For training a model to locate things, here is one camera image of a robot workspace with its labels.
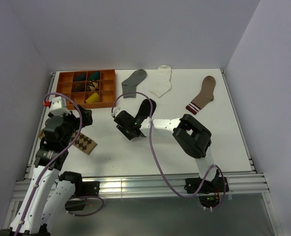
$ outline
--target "gray sock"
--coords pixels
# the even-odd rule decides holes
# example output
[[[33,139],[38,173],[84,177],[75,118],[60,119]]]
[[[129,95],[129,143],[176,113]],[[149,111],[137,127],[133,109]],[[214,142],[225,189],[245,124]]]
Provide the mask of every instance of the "gray sock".
[[[122,92],[136,92],[136,86],[139,85],[147,76],[147,73],[143,69],[139,69],[134,71],[129,78],[124,80],[121,85],[122,85]],[[124,95],[124,98],[127,97],[135,97],[135,93],[130,93],[127,95]]]

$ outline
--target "white table surface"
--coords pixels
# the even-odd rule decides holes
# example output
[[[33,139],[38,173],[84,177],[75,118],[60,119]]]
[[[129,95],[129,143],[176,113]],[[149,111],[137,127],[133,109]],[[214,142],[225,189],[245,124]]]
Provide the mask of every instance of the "white table surface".
[[[134,70],[116,70],[117,96],[122,94],[121,82]],[[214,101],[205,106],[194,117],[212,133],[211,153],[215,164],[224,172],[251,171],[245,146],[238,128],[233,108],[219,69],[173,69],[172,90],[161,98],[150,93],[150,87],[157,70],[146,70],[147,78],[137,86],[137,91],[145,93],[156,101],[153,118],[180,118],[190,114],[186,105],[200,92],[202,80],[211,75],[216,79]],[[56,91],[59,72],[53,82]],[[117,106],[131,115],[136,115],[144,97],[121,98]],[[129,141],[117,128],[110,115],[110,108],[93,109],[93,125],[82,129],[82,133],[98,145],[86,155],[76,147],[69,149],[63,171],[81,173],[84,177],[115,177],[156,175],[159,171],[149,148],[149,139],[136,138]],[[195,160],[186,155],[176,140],[170,136],[153,137],[154,149],[166,174],[198,173]]]

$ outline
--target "purple cable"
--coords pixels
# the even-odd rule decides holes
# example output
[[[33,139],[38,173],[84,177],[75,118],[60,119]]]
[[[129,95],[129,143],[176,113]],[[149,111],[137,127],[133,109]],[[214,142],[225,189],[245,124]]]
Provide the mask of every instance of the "purple cable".
[[[104,202],[104,199],[101,198],[101,197],[96,197],[96,196],[83,196],[83,197],[74,197],[74,198],[70,198],[70,199],[87,199],[87,198],[97,198],[97,199],[101,200],[101,206],[97,210],[95,210],[95,211],[93,211],[91,213],[88,213],[88,214],[83,214],[83,215],[81,215],[81,214],[75,214],[75,213],[73,213],[71,211],[69,211],[68,213],[71,214],[71,215],[74,215],[74,216],[90,216],[90,215],[93,215],[93,214],[99,212],[102,209],[102,207],[104,206],[104,203],[105,202]]]
[[[46,94],[45,95],[45,97],[43,98],[43,100],[44,101],[46,101],[46,98],[47,97],[49,97],[50,95],[58,95],[58,96],[61,96],[61,97],[64,97],[66,100],[68,100],[68,101],[70,101],[73,105],[74,105],[74,107],[75,107],[75,109],[78,111],[78,114],[79,114],[79,116],[80,116],[80,127],[79,127],[79,129],[78,129],[78,132],[77,132],[77,134],[76,134],[76,136],[75,136],[75,138],[72,140],[72,142],[71,143],[69,143],[69,145],[65,148],[65,149],[63,149],[55,158],[53,158],[46,166],[45,166],[45,168],[43,168],[43,170],[42,170],[42,172],[40,173],[40,175],[39,175],[39,177],[37,178],[37,180],[36,180],[36,182],[35,182],[35,184],[36,185],[39,185],[39,183],[40,183],[40,180],[41,180],[41,177],[44,175],[44,173],[47,171],[47,169],[52,165],[52,163],[54,163],[66,150],[68,150],[68,148],[70,147],[70,146],[72,146],[73,145],[73,143],[75,143],[75,141],[76,141],[76,139],[77,139],[77,137],[80,135],[80,132],[81,132],[81,129],[82,129],[82,122],[83,122],[83,118],[82,118],[82,114],[81,114],[81,111],[80,111],[80,109],[78,108],[78,106],[77,106],[77,104],[72,100],[72,99],[70,99],[69,97],[67,97],[67,96],[65,96],[65,95],[63,95],[62,93],[58,93],[58,92],[50,92],[50,93],[48,93],[48,94]],[[24,209],[24,211],[23,211],[23,214],[22,214],[22,217],[21,217],[21,221],[22,222],[24,222],[24,220],[25,220],[25,217],[26,217],[26,215],[27,215],[27,212],[28,212],[28,210],[29,210],[29,207],[30,207],[30,205],[31,205],[31,203],[32,203],[32,199],[33,199],[33,197],[34,197],[34,195],[35,195],[35,192],[36,192],[36,189],[37,189],[37,187],[34,187],[33,189],[32,189],[32,192],[31,192],[31,195],[29,196],[29,198],[28,198],[28,201],[27,201],[27,204],[26,204],[26,206],[25,206],[25,209]],[[17,229],[16,229],[16,231],[15,231],[15,234],[14,234],[14,236],[17,236],[18,235],[18,233],[19,233],[19,231],[21,230],[21,227],[22,227],[22,224],[19,224],[18,226],[17,226]]]
[[[208,171],[205,173],[205,175],[204,175],[204,177],[203,177],[203,179],[202,179],[202,181],[201,181],[201,183],[200,183],[198,189],[197,189],[197,190],[196,190],[192,195],[186,196],[186,195],[182,195],[182,194],[180,194],[180,193],[177,192],[177,190],[174,189],[174,187],[171,186],[171,184],[169,183],[168,179],[166,178],[165,174],[163,173],[163,170],[162,170],[162,168],[161,168],[161,166],[160,166],[160,164],[159,164],[159,161],[158,161],[158,159],[157,159],[157,157],[156,157],[156,154],[155,154],[155,151],[154,151],[154,148],[153,148],[153,142],[152,142],[152,131],[153,131],[153,121],[152,121],[152,115],[153,115],[153,104],[152,104],[152,101],[150,100],[150,98],[149,98],[147,95],[145,95],[145,94],[143,94],[143,93],[141,93],[141,92],[127,92],[127,93],[121,94],[119,97],[117,97],[117,99],[116,99],[115,102],[113,103],[113,105],[112,105],[112,107],[111,107],[111,113],[113,113],[114,106],[115,106],[116,102],[119,100],[119,98],[121,98],[122,96],[124,96],[124,95],[126,95],[126,94],[130,94],[130,93],[141,94],[142,96],[146,97],[146,98],[149,100],[149,102],[150,102],[150,105],[151,105],[150,116],[149,116],[149,117],[150,117],[150,121],[151,121],[151,123],[150,123],[150,134],[149,134],[150,148],[151,148],[151,152],[152,152],[152,155],[153,155],[153,157],[154,157],[155,163],[156,163],[156,165],[157,165],[157,168],[159,169],[160,174],[161,174],[162,178],[164,179],[165,183],[167,184],[167,186],[168,186],[168,187],[169,187],[169,188],[170,188],[170,189],[171,189],[171,190],[172,190],[172,191],[173,191],[177,196],[179,196],[179,197],[181,197],[181,198],[185,198],[185,199],[193,198],[193,197],[194,197],[195,195],[197,195],[198,192],[200,191],[200,189],[201,189],[201,187],[202,187],[202,185],[203,185],[203,183],[204,183],[206,177],[208,176],[208,174],[210,173],[210,171],[212,170],[212,168],[213,168],[213,167],[216,167],[216,168],[220,171],[220,173],[221,173],[221,175],[222,175],[222,180],[223,180],[223,184],[224,184],[223,197],[222,197],[222,199],[220,200],[219,204],[217,204],[217,206],[216,206],[216,207],[213,207],[212,209],[216,209],[216,208],[218,208],[218,207],[222,204],[223,199],[224,199],[224,196],[225,196],[225,194],[226,194],[226,183],[225,183],[225,179],[224,179],[223,172],[222,172],[222,170],[220,169],[219,166],[217,166],[217,165],[212,165],[212,166],[210,166],[210,168],[208,169]]]

